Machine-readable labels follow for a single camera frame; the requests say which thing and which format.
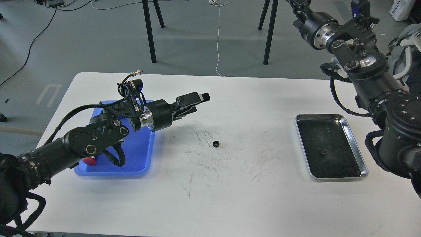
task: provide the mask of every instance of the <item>blue tray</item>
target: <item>blue tray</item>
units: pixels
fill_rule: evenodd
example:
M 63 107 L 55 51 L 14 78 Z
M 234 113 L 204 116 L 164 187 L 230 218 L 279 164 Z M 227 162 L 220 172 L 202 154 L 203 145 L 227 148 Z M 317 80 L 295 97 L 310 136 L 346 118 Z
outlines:
M 103 101 L 103 104 L 114 101 Z M 100 108 L 95 108 L 92 117 L 101 112 Z M 151 164 L 152 147 L 154 145 L 155 132 L 151 132 L 147 127 L 142 127 L 139 131 L 131 130 L 128 119 L 121 119 L 124 126 L 129 129 L 129 135 L 124 138 L 121 148 L 126 157 L 126 163 L 121 166 L 112 164 L 103 154 L 96 156 L 95 165 L 87 165 L 79 161 L 79 165 L 73 168 L 78 176 L 141 176 Z M 112 147 L 106 149 L 118 158 Z

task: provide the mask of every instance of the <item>metal tray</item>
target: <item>metal tray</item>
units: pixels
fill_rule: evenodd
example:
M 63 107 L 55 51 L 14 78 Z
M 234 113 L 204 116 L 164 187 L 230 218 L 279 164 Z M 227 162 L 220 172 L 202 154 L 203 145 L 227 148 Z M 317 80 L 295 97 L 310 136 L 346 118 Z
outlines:
M 368 170 L 348 123 L 340 114 L 296 116 L 310 174 L 323 181 L 365 178 Z

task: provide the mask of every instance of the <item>red object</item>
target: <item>red object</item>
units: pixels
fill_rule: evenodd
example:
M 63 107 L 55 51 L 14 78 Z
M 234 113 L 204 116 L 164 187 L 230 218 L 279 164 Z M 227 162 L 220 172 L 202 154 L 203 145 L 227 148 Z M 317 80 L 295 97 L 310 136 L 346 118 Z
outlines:
M 95 157 L 93 157 L 93 156 L 83 158 L 82 162 L 87 164 L 87 165 L 95 165 L 96 164 Z

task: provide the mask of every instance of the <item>table surface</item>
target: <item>table surface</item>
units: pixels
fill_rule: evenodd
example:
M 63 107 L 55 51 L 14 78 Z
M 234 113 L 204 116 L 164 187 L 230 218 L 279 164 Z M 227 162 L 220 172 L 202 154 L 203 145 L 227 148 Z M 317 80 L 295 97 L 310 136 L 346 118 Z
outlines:
M 126 74 L 75 76 L 38 146 L 71 109 L 117 100 Z M 149 171 L 138 179 L 88 179 L 71 169 L 34 190 L 47 200 L 33 232 L 125 236 L 418 236 L 421 200 L 408 179 L 379 168 L 364 146 L 378 130 L 370 118 L 347 115 L 328 80 L 141 75 L 148 100 L 197 91 L 211 101 L 156 133 Z M 337 83 L 355 108 L 350 83 Z M 369 170 L 367 178 L 311 178 L 295 116 L 345 115 Z M 92 110 L 58 136 L 85 126 Z M 219 140 L 219 148 L 212 142 Z M 29 212 L 36 208 L 30 203 Z

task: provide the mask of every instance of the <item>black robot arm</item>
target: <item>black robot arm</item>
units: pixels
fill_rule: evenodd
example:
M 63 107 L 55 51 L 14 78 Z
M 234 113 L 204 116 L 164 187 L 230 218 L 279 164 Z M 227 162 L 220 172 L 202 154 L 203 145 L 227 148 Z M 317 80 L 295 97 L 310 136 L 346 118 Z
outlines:
M 421 96 L 409 94 L 389 73 L 386 57 L 376 47 L 372 29 L 379 19 L 370 15 L 370 2 L 352 0 L 353 18 L 344 25 L 327 13 L 313 12 L 310 0 L 287 2 L 297 16 L 293 24 L 302 38 L 314 49 L 325 48 L 334 54 L 334 61 L 321 67 L 331 85 L 335 79 L 352 82 L 357 106 L 367 110 L 381 129 L 369 133 L 365 142 L 376 163 L 410 178 L 421 197 Z M 341 68 L 349 78 L 334 72 Z M 374 146 L 375 137 L 382 138 Z
M 138 74 L 140 71 L 130 74 L 118 84 L 123 99 L 111 104 L 85 105 L 72 110 L 43 146 L 18 157 L 0 154 L 1 235 L 27 234 L 22 230 L 27 229 L 45 207 L 45 199 L 30 193 L 29 190 L 43 183 L 50 184 L 51 177 L 66 168 L 73 168 L 80 159 L 95 156 L 113 146 L 120 157 L 120 160 L 114 157 L 116 162 L 113 163 L 123 165 L 124 153 L 120 144 L 129 134 L 129 129 L 122 125 L 121 119 L 129 119 L 134 132 L 141 127 L 157 131 L 171 126 L 174 120 L 197 111 L 196 105 L 210 100 L 207 93 L 193 92 L 177 97 L 173 104 L 164 100 L 146 103 L 141 93 L 142 81 L 126 82 L 130 76 Z M 72 129 L 63 137 L 54 140 L 57 131 L 71 116 L 83 109 L 94 107 L 102 108 L 102 112 L 90 120 L 91 124 Z M 23 223 L 20 214 L 27 209 L 27 198 L 37 200 L 40 205 Z M 11 221 L 15 221 L 18 230 L 5 226 Z

